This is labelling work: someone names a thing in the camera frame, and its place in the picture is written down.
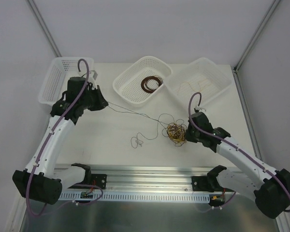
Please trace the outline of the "brown yellow wire ball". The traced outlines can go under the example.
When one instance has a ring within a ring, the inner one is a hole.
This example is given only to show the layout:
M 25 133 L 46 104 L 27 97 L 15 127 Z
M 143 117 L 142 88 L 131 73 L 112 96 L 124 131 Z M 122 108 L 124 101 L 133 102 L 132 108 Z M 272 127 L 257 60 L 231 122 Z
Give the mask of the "brown yellow wire ball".
M 186 130 L 187 126 L 184 120 L 177 119 L 164 127 L 162 130 L 162 135 L 169 138 L 174 143 L 174 146 L 180 147 L 187 142 L 185 138 Z

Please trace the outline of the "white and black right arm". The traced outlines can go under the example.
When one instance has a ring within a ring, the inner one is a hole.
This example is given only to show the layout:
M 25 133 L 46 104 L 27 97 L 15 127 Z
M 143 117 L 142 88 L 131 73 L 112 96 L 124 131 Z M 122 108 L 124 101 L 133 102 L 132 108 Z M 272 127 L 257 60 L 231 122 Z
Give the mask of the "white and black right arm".
M 185 138 L 200 143 L 223 156 L 246 176 L 237 175 L 225 166 L 218 165 L 196 185 L 199 189 L 214 192 L 231 189 L 254 201 L 267 217 L 275 219 L 282 212 L 290 213 L 290 172 L 280 171 L 243 150 L 223 128 L 213 128 L 207 116 L 200 111 L 189 114 Z

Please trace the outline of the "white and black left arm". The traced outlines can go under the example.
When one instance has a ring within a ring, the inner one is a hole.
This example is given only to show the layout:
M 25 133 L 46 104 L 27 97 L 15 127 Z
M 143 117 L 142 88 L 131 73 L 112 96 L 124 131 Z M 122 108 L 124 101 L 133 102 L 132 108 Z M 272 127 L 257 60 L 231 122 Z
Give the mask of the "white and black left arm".
M 74 185 L 87 188 L 92 184 L 91 168 L 74 163 L 58 177 L 55 165 L 63 143 L 84 111 L 100 111 L 108 106 L 99 86 L 84 77 L 71 77 L 67 90 L 52 106 L 48 128 L 36 153 L 24 170 L 16 170 L 12 180 L 20 195 L 45 204 L 55 204 L 62 191 Z

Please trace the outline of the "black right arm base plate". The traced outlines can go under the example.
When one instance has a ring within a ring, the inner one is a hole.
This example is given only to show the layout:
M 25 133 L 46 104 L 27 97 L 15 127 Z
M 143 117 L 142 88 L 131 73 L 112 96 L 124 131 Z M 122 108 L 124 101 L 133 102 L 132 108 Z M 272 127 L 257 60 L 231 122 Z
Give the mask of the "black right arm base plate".
M 205 191 L 205 192 L 222 192 L 221 187 L 215 177 L 208 176 L 192 176 L 191 185 L 193 191 Z

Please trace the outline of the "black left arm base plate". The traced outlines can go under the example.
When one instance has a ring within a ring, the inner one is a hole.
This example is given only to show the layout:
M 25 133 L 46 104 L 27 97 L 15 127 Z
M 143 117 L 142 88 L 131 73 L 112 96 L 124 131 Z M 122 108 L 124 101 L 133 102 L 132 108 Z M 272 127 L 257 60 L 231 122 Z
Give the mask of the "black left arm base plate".
M 106 174 L 91 174 L 89 184 L 92 186 L 98 186 L 101 189 L 106 189 L 107 175 Z

